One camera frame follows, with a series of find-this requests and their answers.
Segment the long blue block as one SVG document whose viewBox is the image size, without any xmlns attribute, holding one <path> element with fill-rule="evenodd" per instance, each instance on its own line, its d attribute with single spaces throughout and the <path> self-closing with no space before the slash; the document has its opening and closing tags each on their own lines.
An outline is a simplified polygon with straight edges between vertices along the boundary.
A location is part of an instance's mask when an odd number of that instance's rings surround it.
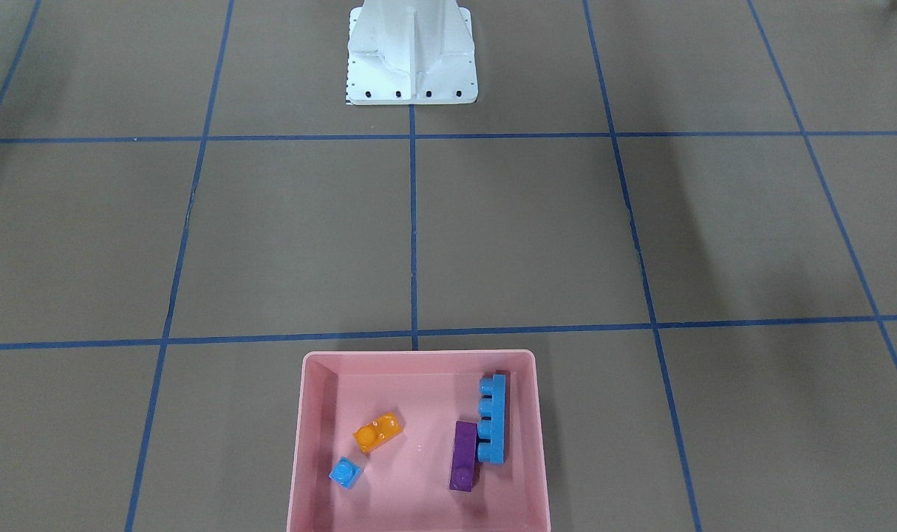
<svg viewBox="0 0 897 532">
<path fill-rule="evenodd" d="M 477 459 L 482 463 L 503 464 L 507 435 L 507 376 L 496 373 L 479 382 L 481 398 L 477 424 Z"/>
</svg>

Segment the purple block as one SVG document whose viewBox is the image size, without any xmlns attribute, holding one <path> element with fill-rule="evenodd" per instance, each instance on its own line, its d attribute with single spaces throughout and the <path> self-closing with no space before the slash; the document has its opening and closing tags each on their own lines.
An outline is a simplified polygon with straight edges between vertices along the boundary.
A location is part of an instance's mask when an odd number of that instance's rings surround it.
<svg viewBox="0 0 897 532">
<path fill-rule="evenodd" d="M 455 423 L 448 489 L 472 492 L 478 465 L 477 424 L 458 420 Z"/>
</svg>

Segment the orange block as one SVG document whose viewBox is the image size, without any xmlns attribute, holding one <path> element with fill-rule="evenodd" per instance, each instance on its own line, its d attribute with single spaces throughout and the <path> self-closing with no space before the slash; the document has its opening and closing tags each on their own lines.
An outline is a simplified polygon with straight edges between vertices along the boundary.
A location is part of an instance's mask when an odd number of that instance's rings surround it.
<svg viewBox="0 0 897 532">
<path fill-rule="evenodd" d="M 401 432 L 403 432 L 403 427 L 398 416 L 395 412 L 388 412 L 361 426 L 352 435 L 358 450 L 363 454 L 371 454 L 372 451 L 388 443 Z"/>
</svg>

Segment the small blue block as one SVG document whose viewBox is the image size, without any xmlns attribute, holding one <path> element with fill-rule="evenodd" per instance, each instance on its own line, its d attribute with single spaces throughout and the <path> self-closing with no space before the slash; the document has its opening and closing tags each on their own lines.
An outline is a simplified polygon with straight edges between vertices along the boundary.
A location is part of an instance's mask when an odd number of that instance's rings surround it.
<svg viewBox="0 0 897 532">
<path fill-rule="evenodd" d="M 345 491 L 350 491 L 363 475 L 364 467 L 348 457 L 340 457 L 328 472 L 327 478 Z"/>
</svg>

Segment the pink plastic box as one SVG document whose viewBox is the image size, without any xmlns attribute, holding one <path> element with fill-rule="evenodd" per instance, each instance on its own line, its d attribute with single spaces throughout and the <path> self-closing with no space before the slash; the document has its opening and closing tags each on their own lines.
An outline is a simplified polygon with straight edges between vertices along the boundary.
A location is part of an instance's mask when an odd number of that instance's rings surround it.
<svg viewBox="0 0 897 532">
<path fill-rule="evenodd" d="M 458 420 L 479 420 L 481 378 L 507 376 L 505 462 L 481 464 L 472 492 L 449 490 Z M 363 454 L 354 432 L 395 412 L 403 432 Z M 354 488 L 328 472 L 364 467 Z M 304 357 L 286 529 L 549 531 L 534 354 L 525 349 L 314 351 Z"/>
</svg>

